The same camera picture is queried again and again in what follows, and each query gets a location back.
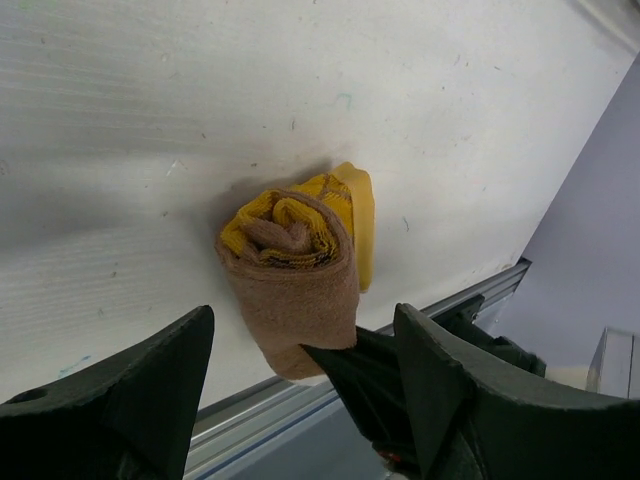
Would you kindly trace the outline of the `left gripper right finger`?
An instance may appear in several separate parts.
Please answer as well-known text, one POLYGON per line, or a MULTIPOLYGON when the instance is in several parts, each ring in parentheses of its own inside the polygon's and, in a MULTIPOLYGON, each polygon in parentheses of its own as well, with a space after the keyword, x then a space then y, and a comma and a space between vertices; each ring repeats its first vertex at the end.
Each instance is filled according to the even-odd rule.
POLYGON ((536 376, 408 304, 394 330, 422 478, 638 478, 638 401, 536 376))

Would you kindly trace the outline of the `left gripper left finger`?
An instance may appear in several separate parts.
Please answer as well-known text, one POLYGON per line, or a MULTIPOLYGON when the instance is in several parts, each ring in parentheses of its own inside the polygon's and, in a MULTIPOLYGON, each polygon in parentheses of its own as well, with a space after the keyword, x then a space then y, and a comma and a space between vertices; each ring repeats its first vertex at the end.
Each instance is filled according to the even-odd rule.
POLYGON ((1 405, 4 479, 180 479, 209 364, 213 310, 1 405))

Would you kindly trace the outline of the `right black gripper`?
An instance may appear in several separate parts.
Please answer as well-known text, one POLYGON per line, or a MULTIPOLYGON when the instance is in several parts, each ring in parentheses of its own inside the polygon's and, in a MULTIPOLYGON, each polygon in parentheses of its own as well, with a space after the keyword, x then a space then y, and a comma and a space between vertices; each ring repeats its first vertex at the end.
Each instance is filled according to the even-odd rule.
POLYGON ((461 356, 445 351, 437 333, 460 341, 471 353, 485 353, 534 375, 545 373, 538 357, 470 321, 481 303, 477 296, 435 318, 399 304, 393 337, 359 327, 353 347, 303 347, 329 378, 359 432, 411 479, 492 477, 474 425, 480 388, 463 369, 461 356))

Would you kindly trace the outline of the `yellow brown towel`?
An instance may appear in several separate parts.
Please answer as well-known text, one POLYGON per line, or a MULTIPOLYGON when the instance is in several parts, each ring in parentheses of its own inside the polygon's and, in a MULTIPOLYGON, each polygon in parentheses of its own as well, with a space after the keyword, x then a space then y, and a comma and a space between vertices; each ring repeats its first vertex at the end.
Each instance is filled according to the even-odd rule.
POLYGON ((246 327, 274 373, 322 375, 306 346, 356 343, 356 311, 374 276, 370 175, 345 162, 264 191, 224 225, 215 248, 246 327))

